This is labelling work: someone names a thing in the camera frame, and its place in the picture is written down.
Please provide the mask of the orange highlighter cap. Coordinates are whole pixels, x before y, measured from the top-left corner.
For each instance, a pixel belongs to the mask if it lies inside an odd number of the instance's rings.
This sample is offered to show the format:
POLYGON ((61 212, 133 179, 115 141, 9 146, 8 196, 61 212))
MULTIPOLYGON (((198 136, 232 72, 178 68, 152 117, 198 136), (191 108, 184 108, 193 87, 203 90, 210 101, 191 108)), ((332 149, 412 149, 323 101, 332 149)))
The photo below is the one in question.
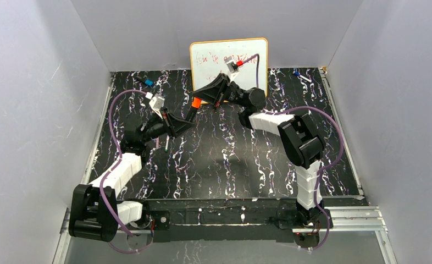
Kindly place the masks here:
POLYGON ((200 106, 201 106, 201 99, 197 98, 197 97, 194 97, 193 101, 192 101, 192 104, 191 104, 191 107, 195 108, 195 109, 198 109, 198 108, 200 108, 200 106))

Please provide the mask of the black orange highlighter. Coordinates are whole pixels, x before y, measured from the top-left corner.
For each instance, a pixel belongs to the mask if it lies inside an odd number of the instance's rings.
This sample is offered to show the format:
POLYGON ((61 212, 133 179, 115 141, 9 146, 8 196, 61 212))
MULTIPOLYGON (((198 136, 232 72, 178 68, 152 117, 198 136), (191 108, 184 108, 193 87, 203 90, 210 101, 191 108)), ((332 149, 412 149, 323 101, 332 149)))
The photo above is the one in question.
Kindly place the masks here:
POLYGON ((188 122, 193 122, 195 115, 196 115, 196 112, 197 112, 197 110, 195 108, 191 107, 187 116, 186 116, 186 120, 188 122))

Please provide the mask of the white green-tipped pen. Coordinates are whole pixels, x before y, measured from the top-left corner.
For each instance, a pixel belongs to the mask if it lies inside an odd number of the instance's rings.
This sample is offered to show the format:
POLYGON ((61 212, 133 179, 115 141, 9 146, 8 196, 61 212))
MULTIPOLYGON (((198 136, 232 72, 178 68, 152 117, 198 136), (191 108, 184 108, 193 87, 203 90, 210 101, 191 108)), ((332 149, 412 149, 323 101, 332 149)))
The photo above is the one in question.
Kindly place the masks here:
POLYGON ((169 141, 170 141, 170 136, 168 135, 165 142, 165 152, 168 152, 169 150, 169 141))

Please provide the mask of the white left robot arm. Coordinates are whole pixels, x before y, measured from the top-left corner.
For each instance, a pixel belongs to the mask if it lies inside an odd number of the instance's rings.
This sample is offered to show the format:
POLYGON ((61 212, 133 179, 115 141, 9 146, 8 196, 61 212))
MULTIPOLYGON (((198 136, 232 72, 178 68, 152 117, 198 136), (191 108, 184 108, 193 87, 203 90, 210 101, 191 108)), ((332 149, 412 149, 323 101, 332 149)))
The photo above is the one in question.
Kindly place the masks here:
POLYGON ((166 108, 134 130, 126 130, 119 143, 118 159, 97 179, 79 184, 73 191, 69 234, 72 237, 110 242, 118 229, 141 219, 143 205, 138 201, 117 200, 118 193, 147 163, 148 142, 167 135, 176 138, 194 127, 198 109, 191 107, 184 119, 166 108))

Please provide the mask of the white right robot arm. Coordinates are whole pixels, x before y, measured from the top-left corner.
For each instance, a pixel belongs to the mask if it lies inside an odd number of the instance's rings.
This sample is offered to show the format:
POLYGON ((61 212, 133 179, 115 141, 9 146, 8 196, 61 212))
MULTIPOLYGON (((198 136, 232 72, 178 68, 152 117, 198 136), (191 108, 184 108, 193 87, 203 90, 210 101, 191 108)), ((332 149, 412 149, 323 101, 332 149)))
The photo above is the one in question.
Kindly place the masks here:
POLYGON ((215 108, 224 101, 234 103, 242 108, 239 120, 243 127, 265 131, 281 138, 286 156, 293 163, 297 174, 296 213, 291 218, 302 226, 316 224, 324 208, 318 191, 318 173, 325 143, 314 128, 308 112, 278 115, 264 113, 265 92, 257 87, 244 90, 224 73, 194 91, 193 97, 215 108))

